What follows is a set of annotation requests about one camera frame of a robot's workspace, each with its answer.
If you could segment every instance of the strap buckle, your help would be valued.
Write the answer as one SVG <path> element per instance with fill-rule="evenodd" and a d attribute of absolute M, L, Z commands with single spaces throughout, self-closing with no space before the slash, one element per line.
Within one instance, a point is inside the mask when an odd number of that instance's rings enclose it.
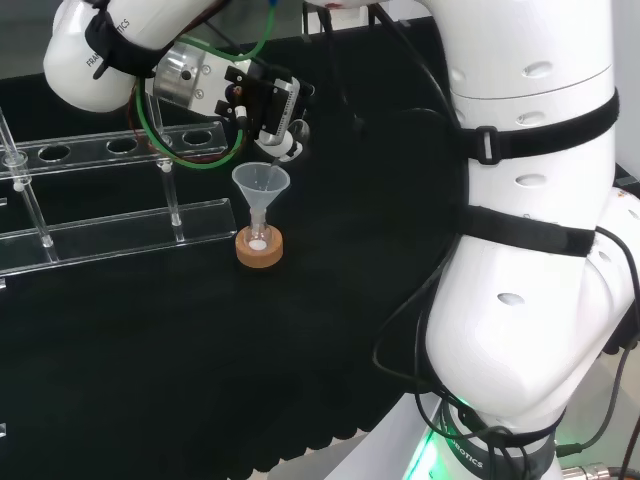
<path fill-rule="evenodd" d="M 476 160 L 482 165 L 497 165 L 502 161 L 499 132 L 496 127 L 476 128 Z"/>

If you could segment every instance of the black velcro strap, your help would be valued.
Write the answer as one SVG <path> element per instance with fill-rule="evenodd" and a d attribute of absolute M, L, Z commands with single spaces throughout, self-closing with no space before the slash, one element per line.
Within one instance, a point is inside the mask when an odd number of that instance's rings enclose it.
<path fill-rule="evenodd" d="M 556 420 L 552 425 L 549 425 L 547 428 L 543 428 L 542 430 L 538 430 L 536 432 L 518 433 L 513 435 L 492 433 L 483 436 L 482 440 L 490 447 L 495 448 L 526 447 L 527 445 L 531 445 L 538 440 L 542 440 L 543 438 L 546 438 L 553 432 L 555 432 L 560 423 L 562 423 L 562 419 L 564 418 L 565 413 L 566 410 L 562 412 L 560 418 L 558 418 L 558 420 Z M 463 425 L 472 432 L 479 432 L 487 428 L 487 424 L 484 423 L 478 416 L 478 414 L 473 410 L 470 410 L 468 412 L 462 412 L 459 410 L 458 418 L 463 423 Z"/>
<path fill-rule="evenodd" d="M 600 108 L 565 122 L 512 132 L 499 132 L 495 127 L 462 129 L 459 137 L 468 158 L 483 165 L 497 165 L 503 159 L 547 155 L 583 145 L 609 131 L 619 115 L 616 90 Z"/>
<path fill-rule="evenodd" d="M 593 230 L 562 227 L 484 207 L 463 207 L 457 226 L 462 235 L 568 257 L 587 257 L 595 240 Z"/>
<path fill-rule="evenodd" d="M 108 0 L 90 2 L 98 9 L 98 14 L 91 19 L 85 31 L 87 44 L 102 57 L 102 64 L 97 68 L 93 78 L 102 77 L 107 68 L 112 67 L 134 77 L 153 77 L 153 69 L 160 63 L 173 46 L 170 43 L 162 50 L 149 50 L 140 47 L 124 38 L 119 30 L 125 30 L 129 26 L 128 20 L 124 20 L 117 27 L 107 11 Z"/>

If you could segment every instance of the table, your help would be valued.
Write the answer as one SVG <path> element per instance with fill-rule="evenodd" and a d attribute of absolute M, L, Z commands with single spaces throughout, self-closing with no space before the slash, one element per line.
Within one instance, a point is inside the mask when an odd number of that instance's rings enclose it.
<path fill-rule="evenodd" d="M 430 20 L 407 33 L 442 72 Z M 270 213 L 286 236 L 276 269 L 240 268 L 225 241 L 9 282 L 0 297 L 0 477 L 245 479 L 370 430 L 393 406 L 403 385 L 374 371 L 372 336 L 448 239 L 455 161 L 437 122 L 385 118 L 435 105 L 386 35 L 365 28 L 337 40 L 351 102 L 369 118 L 363 139 L 339 102 L 322 38 L 264 51 L 318 91 L 311 158 L 291 166 L 292 187 Z M 0 83 L 0 106 L 17 141 L 127 128 L 121 111 L 65 105 L 42 76 Z M 174 109 L 166 116 L 192 121 Z M 34 186 L 54 224 L 163 205 L 155 168 Z M 181 203 L 229 197 L 245 225 L 232 168 L 178 170 Z M 25 228 L 10 185 L 0 187 L 9 197 L 1 229 Z M 91 205 L 78 200 L 90 193 Z M 389 361 L 411 350 L 411 320 Z"/>

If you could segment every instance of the robotic arm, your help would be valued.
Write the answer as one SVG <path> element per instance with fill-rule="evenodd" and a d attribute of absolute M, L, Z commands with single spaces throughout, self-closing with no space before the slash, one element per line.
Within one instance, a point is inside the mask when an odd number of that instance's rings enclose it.
<path fill-rule="evenodd" d="M 334 0 L 311 1 L 336 6 Z M 374 2 L 344 0 L 341 6 Z M 163 51 L 210 0 L 93 3 L 108 12 L 128 42 L 162 52 L 157 74 L 147 82 L 147 91 L 156 96 L 198 113 L 224 115 L 225 90 L 234 76 L 243 86 L 265 80 L 252 62 L 231 64 L 183 44 Z M 568 229 L 593 232 L 601 226 L 640 258 L 640 201 L 611 189 L 613 127 L 577 146 L 522 158 L 503 160 L 495 141 L 505 132 L 580 119 L 611 101 L 611 0 L 421 3 L 442 35 L 461 127 L 484 132 L 480 154 L 468 161 L 469 205 Z M 94 5 L 65 0 L 44 65 L 49 84 L 64 100 L 106 112 L 128 101 L 135 77 L 104 69 L 105 60 L 87 43 L 85 32 L 95 15 Z M 266 80 L 286 92 L 285 105 L 274 117 L 278 125 L 263 128 L 257 143 L 275 158 L 295 158 L 301 147 L 286 126 L 300 82 L 272 75 Z M 428 359 L 443 385 L 464 399 L 483 425 L 503 426 L 531 441 L 492 454 L 479 438 L 438 438 L 442 462 L 431 478 L 490 479 L 493 463 L 495 478 L 504 480 L 511 478 L 511 461 L 520 469 L 530 462 L 530 479 L 563 478 L 553 430 L 633 298 L 624 255 L 601 235 L 587 258 L 463 235 L 429 318 Z M 462 435 L 473 431 L 453 406 L 445 408 L 440 425 Z M 493 462 L 479 460 L 492 455 Z"/>
<path fill-rule="evenodd" d="M 280 162 L 297 158 L 303 141 L 294 138 L 288 127 L 302 113 L 300 100 L 311 95 L 313 87 L 263 62 L 233 63 L 173 43 L 211 7 L 211 0 L 65 0 L 56 13 L 44 60 L 47 81 L 71 105 L 109 112 L 129 101 L 138 76 L 147 76 L 147 93 L 202 115 L 229 118 L 233 109 L 227 92 L 240 86 L 256 144 Z M 96 24 L 99 15 L 112 26 L 111 37 L 104 33 L 109 28 Z M 90 36 L 90 31 L 98 33 Z M 101 48 L 114 53 L 101 56 L 95 52 Z M 123 51 L 133 54 L 121 55 Z M 138 60 L 147 64 L 148 71 Z"/>

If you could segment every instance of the green cable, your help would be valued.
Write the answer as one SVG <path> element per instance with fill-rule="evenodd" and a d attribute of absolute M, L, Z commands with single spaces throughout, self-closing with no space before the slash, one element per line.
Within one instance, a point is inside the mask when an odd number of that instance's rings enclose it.
<path fill-rule="evenodd" d="M 145 133 L 149 137 L 149 141 L 151 142 L 151 144 L 157 150 L 167 155 L 171 160 L 173 160 L 177 164 L 182 165 L 184 167 L 193 168 L 195 170 L 210 170 L 212 168 L 217 168 L 227 163 L 229 160 L 233 158 L 236 152 L 240 149 L 240 146 L 242 145 L 242 138 L 244 136 L 244 132 L 242 131 L 242 129 L 238 130 L 238 136 L 236 137 L 236 143 L 233 146 L 233 149 L 229 152 L 228 155 L 222 157 L 217 162 L 191 163 L 191 162 L 185 162 L 181 158 L 176 157 L 173 153 L 169 152 L 166 148 L 164 148 L 162 143 L 160 143 L 158 138 L 154 135 L 153 131 L 151 130 L 151 127 L 149 126 L 149 122 L 145 118 L 144 109 L 142 107 L 142 90 L 143 90 L 143 87 L 140 85 L 140 83 L 138 83 L 138 86 L 136 87 L 136 108 L 138 110 L 138 117 L 140 118 L 140 123 L 142 124 L 142 128 L 144 129 Z"/>
<path fill-rule="evenodd" d="M 190 35 L 183 35 L 178 39 L 178 42 L 185 43 L 187 45 L 191 45 L 192 47 L 199 48 L 200 50 L 204 50 L 207 53 L 215 55 L 216 57 L 224 58 L 225 60 L 229 60 L 230 62 L 242 62 L 243 60 L 251 60 L 253 57 L 260 53 L 260 50 L 264 47 L 264 44 L 267 43 L 269 37 L 271 36 L 271 30 L 273 30 L 273 24 L 275 23 L 276 16 L 276 7 L 272 5 L 269 7 L 269 15 L 267 16 L 267 27 L 262 35 L 260 41 L 253 47 L 248 53 L 243 55 L 231 55 L 229 53 L 221 52 L 211 46 L 210 43 L 200 40 L 199 38 L 192 37 Z"/>

